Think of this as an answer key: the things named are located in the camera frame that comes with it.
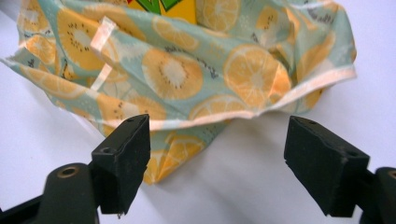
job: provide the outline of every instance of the screw hole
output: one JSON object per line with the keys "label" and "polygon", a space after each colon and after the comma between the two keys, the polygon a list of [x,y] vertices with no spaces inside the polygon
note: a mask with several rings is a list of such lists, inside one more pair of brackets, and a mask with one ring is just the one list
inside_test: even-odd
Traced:
{"label": "screw hole", "polygon": [[390,175],[393,179],[396,179],[396,170],[389,171],[389,175]]}
{"label": "screw hole", "polygon": [[110,147],[104,147],[104,148],[101,149],[101,151],[105,152],[105,153],[110,153],[111,152],[111,148]]}
{"label": "screw hole", "polygon": [[67,177],[75,175],[76,173],[78,173],[78,167],[69,166],[69,167],[62,169],[60,172],[58,172],[58,177],[67,178]]}

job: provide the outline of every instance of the plastic bag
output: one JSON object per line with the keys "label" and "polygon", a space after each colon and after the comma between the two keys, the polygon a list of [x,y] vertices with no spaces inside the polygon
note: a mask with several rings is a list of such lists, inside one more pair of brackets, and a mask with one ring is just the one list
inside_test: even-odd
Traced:
{"label": "plastic bag", "polygon": [[95,1],[23,1],[21,47],[3,63],[104,136],[149,113],[149,184],[231,119],[305,112],[356,76],[347,14],[333,1],[197,0],[196,14],[193,25]]}

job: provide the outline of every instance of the white table surface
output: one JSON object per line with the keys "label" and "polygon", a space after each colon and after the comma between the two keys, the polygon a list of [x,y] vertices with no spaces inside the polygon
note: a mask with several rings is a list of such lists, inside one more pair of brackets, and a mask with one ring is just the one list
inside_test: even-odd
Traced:
{"label": "white table surface", "polygon": [[[313,119],[370,155],[369,169],[396,167],[396,2],[338,1],[347,10],[358,48],[358,78],[323,94]],[[4,10],[6,2],[0,1]],[[0,57],[17,49],[15,21],[0,11]],[[0,64],[0,207],[42,193],[47,174],[88,163],[103,141],[43,91]],[[283,159],[289,116],[237,120],[161,184],[143,184],[127,216],[101,223],[358,223],[325,217]]]}

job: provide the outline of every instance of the crumpled plastic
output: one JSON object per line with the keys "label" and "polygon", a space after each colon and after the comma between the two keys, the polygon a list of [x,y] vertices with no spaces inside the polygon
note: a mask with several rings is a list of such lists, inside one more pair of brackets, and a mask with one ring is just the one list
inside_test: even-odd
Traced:
{"label": "crumpled plastic", "polygon": [[196,0],[198,25],[107,2],[22,1],[20,48],[2,62],[104,136],[148,113],[148,184],[232,119],[303,113],[356,76],[347,14],[333,1]]}

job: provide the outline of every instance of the citrus slice pattern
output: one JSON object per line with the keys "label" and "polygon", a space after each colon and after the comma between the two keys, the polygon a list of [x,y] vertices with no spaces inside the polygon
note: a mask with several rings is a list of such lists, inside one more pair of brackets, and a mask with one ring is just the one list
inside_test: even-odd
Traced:
{"label": "citrus slice pattern", "polygon": [[198,62],[181,55],[150,49],[143,56],[143,74],[150,87],[164,99],[187,99],[202,88]]}
{"label": "citrus slice pattern", "polygon": [[166,153],[167,151],[165,149],[151,150],[148,168],[143,176],[143,181],[146,184],[151,185],[159,181],[158,176],[165,161]]}
{"label": "citrus slice pattern", "polygon": [[176,132],[169,133],[165,141],[170,147],[161,167],[159,180],[170,175],[178,166],[205,148],[205,142],[200,138],[193,135],[176,134]]}
{"label": "citrus slice pattern", "polygon": [[61,77],[56,77],[51,73],[42,72],[26,66],[21,66],[20,69],[26,77],[41,89],[61,99],[75,99],[86,90],[84,87]]}
{"label": "citrus slice pattern", "polygon": [[35,55],[42,63],[54,63],[56,47],[42,35],[34,35],[26,41],[26,48]]}
{"label": "citrus slice pattern", "polygon": [[246,106],[240,99],[231,95],[215,95],[196,105],[189,119],[242,110],[246,110]]}
{"label": "citrus slice pattern", "polygon": [[163,39],[185,50],[195,50],[199,42],[193,36],[178,29],[169,21],[158,16],[152,19],[152,28]]}
{"label": "citrus slice pattern", "polygon": [[215,31],[229,31],[239,17],[241,0],[205,0],[204,25]]}
{"label": "citrus slice pattern", "polygon": [[205,148],[205,142],[194,135],[170,132],[165,140],[169,149],[151,151],[144,180],[148,184],[159,182],[184,162]]}
{"label": "citrus slice pattern", "polygon": [[90,44],[99,26],[67,8],[57,15],[58,33],[64,54],[86,70],[99,70],[104,63],[92,52]]}
{"label": "citrus slice pattern", "polygon": [[129,17],[120,7],[110,6],[109,4],[95,4],[84,7],[82,15],[96,21],[99,21],[106,16],[114,21],[123,32],[142,41],[146,41],[145,34],[137,27],[131,17]]}
{"label": "citrus slice pattern", "polygon": [[265,49],[241,45],[223,67],[224,81],[247,105],[262,109],[290,90],[286,69]]}

